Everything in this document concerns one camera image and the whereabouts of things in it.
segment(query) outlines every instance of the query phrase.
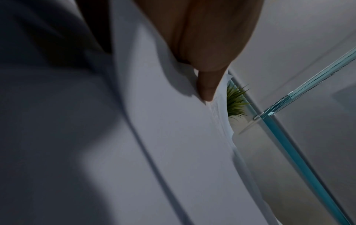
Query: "grass-like plant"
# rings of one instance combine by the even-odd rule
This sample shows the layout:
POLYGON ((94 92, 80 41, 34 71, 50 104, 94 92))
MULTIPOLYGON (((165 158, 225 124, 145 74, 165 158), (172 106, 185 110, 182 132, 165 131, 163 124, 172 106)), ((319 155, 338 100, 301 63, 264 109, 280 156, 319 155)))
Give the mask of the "grass-like plant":
POLYGON ((244 94, 248 90, 244 90, 245 87, 236 87, 233 82, 227 86, 227 114, 229 117, 233 116, 246 116, 245 114, 245 105, 248 105, 249 102, 246 101, 244 94))

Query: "green plant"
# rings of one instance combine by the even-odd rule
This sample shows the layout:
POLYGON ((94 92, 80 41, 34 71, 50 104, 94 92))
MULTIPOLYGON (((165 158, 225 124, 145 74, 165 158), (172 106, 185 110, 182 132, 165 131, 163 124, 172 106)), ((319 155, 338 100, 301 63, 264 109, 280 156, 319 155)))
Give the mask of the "green plant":
POLYGON ((227 114, 229 117, 232 116, 246 116, 244 106, 248 105, 249 102, 245 99, 245 93, 248 90, 244 90, 245 87, 236 87, 233 82, 227 86, 227 114))

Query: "white floor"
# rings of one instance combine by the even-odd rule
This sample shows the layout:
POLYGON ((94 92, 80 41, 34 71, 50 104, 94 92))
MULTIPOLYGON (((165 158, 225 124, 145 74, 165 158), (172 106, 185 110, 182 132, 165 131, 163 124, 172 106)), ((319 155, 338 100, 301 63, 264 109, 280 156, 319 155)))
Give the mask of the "white floor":
POLYGON ((233 142, 277 219, 284 225, 336 225, 266 125, 262 121, 253 124, 251 118, 229 118, 233 142))

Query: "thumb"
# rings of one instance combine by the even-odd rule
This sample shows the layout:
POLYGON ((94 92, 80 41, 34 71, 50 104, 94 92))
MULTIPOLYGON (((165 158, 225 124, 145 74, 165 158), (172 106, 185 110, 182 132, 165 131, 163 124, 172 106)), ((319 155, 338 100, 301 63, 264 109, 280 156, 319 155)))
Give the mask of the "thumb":
POLYGON ((199 71, 197 80, 197 89, 200 97, 205 101, 212 101, 215 91, 220 83, 221 78, 224 75, 228 66, 213 71, 213 72, 201 72, 199 71))

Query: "hand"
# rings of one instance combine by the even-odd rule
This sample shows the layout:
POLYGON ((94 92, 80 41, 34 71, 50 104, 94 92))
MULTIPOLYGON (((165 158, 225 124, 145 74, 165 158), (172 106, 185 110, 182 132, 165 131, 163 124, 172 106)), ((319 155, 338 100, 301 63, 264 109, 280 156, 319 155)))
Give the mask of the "hand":
MULTIPOLYGON (((247 44, 263 5, 263 0, 135 2, 155 25, 177 60, 199 71, 197 89, 206 101, 213 99, 227 67, 247 44)), ((77 0, 77 3, 98 42, 104 50, 111 51, 108 46, 110 31, 103 30, 97 22, 104 16, 109 23, 107 0, 77 0)))

